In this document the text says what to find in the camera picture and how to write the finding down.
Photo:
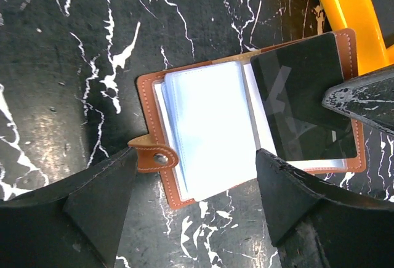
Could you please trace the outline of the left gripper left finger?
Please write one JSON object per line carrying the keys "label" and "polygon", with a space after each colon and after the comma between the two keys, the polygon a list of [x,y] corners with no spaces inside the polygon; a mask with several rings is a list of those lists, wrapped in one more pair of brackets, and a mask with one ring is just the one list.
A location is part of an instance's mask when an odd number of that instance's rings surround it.
{"label": "left gripper left finger", "polygon": [[114,267],[137,152],[1,202],[1,267]]}

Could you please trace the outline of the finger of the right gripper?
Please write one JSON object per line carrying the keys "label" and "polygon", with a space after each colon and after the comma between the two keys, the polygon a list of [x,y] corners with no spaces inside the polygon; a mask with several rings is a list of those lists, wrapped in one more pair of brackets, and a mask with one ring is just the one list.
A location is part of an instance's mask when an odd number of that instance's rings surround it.
{"label": "finger of the right gripper", "polygon": [[329,88],[322,105],[393,136],[393,65]]}

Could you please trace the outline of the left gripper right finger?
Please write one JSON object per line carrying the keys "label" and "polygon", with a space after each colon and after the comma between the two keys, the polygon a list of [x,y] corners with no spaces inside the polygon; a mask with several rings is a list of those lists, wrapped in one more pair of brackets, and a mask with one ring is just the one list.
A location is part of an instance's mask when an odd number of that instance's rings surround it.
{"label": "left gripper right finger", "polygon": [[393,203],[332,185],[264,149],[256,169],[282,267],[393,267]]}

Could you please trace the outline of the black credit card white edge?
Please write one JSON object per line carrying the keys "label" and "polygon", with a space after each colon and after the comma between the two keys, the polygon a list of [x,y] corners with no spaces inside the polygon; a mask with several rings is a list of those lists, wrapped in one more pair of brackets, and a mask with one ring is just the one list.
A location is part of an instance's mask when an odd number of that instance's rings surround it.
{"label": "black credit card white edge", "polygon": [[322,105],[325,92],[344,81],[334,34],[255,55],[251,66],[280,158],[356,157],[350,118]]}

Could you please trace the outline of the small orange plastic bin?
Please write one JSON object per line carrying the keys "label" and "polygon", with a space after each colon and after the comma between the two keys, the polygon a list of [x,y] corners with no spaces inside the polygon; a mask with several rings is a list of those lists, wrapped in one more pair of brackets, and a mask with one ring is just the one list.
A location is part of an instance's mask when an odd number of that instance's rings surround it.
{"label": "small orange plastic bin", "polygon": [[359,74],[393,64],[393,46],[387,47],[372,0],[320,0],[334,31],[351,28],[356,34]]}

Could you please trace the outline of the brown leather card holder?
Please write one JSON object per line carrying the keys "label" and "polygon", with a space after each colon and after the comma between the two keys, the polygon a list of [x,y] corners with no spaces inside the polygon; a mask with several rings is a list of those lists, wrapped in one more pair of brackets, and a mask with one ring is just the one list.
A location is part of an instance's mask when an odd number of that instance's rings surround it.
{"label": "brown leather card holder", "polygon": [[[357,77],[355,32],[328,33],[336,38],[344,81]],[[148,134],[129,145],[141,173],[160,174],[172,209],[255,179],[257,150],[277,155],[251,59],[314,37],[137,78]],[[363,125],[350,120],[356,157],[287,162],[311,174],[364,171]]]}

